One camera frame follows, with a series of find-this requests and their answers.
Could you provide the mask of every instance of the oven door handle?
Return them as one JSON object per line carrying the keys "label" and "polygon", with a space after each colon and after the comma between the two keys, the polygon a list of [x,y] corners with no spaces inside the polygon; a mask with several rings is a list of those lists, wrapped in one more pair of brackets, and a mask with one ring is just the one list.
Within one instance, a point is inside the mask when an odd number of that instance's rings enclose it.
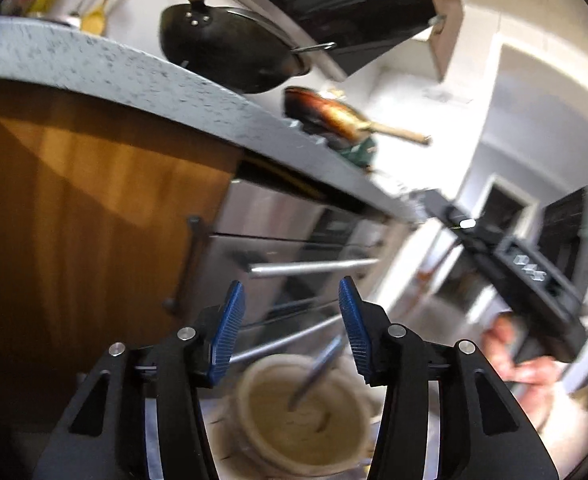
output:
{"label": "oven door handle", "polygon": [[338,260],[329,262],[293,262],[289,264],[250,264],[250,278],[277,278],[280,276],[302,276],[303,274],[320,274],[339,270],[357,269],[378,263],[378,258],[361,258],[359,260]]}

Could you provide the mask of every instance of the wooden cabinet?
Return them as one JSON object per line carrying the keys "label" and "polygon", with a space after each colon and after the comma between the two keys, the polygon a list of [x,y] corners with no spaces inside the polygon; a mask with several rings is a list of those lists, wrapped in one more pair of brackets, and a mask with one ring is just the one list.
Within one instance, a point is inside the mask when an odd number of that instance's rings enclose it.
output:
{"label": "wooden cabinet", "polygon": [[69,378],[114,341],[176,329],[161,303],[186,217],[213,221],[241,155],[146,112],[0,80],[0,376]]}
{"label": "wooden cabinet", "polygon": [[458,34],[462,25],[462,0],[433,0],[434,7],[445,22],[434,27],[429,44],[441,77],[445,77],[449,62],[454,53]]}

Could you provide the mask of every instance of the stainless steel oven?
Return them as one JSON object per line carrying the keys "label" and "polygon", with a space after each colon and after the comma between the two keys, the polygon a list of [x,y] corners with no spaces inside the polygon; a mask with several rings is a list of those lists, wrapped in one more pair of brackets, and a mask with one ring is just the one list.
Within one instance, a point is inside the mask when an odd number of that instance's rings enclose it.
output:
{"label": "stainless steel oven", "polygon": [[234,180],[181,298],[186,322],[223,301],[229,283],[239,280],[247,310],[236,354],[323,330],[339,320],[340,279],[366,275],[384,231],[351,212]]}

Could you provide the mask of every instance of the kitchen countertop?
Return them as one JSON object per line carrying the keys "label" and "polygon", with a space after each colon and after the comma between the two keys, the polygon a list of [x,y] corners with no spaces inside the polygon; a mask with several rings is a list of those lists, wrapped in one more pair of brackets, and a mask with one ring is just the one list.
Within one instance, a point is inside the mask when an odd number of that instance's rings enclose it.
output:
{"label": "kitchen countertop", "polygon": [[269,157],[400,221],[413,208],[326,146],[218,84],[166,60],[52,23],[0,17],[0,78],[107,99]]}

